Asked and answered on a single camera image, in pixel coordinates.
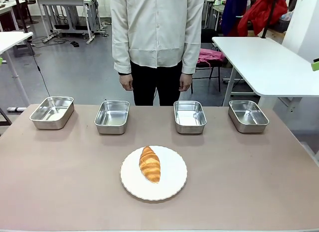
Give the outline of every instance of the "shirt cuff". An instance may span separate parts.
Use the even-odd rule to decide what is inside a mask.
[[[118,74],[119,74],[119,76],[127,76],[127,75],[131,75],[131,73],[129,73],[129,74],[124,74],[124,73],[120,73],[120,72],[118,72]]]
[[[114,69],[120,74],[130,74],[131,73],[131,66],[120,66],[114,63]]]
[[[196,67],[190,67],[185,65],[183,65],[183,68],[181,70],[181,72],[184,74],[194,74],[195,71],[196,71]]]

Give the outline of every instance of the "metal container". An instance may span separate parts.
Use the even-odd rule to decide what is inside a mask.
[[[241,133],[262,133],[268,118],[253,101],[230,101],[228,114]]]
[[[180,134],[201,134],[206,117],[198,101],[177,101],[174,103],[176,130]]]
[[[62,129],[74,111],[73,101],[72,97],[47,97],[32,113],[30,120],[38,129]]]
[[[95,118],[100,134],[121,135],[125,133],[130,104],[127,101],[104,101]]]

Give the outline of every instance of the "blue garment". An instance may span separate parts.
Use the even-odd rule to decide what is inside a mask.
[[[222,22],[221,28],[224,35],[228,35],[234,26],[237,25],[237,22],[240,18],[236,16],[242,16],[246,12],[247,0],[227,0]]]

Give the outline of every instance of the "pink cloth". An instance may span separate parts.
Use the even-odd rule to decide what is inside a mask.
[[[217,61],[223,61],[225,58],[225,55],[220,51],[213,51],[210,49],[200,49],[199,57],[197,63],[206,62],[209,64],[209,61],[217,60]]]

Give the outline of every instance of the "black pants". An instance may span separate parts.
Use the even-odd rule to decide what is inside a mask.
[[[174,67],[150,68],[131,62],[134,101],[137,106],[153,106],[156,88],[159,104],[172,106],[178,101],[182,62]]]

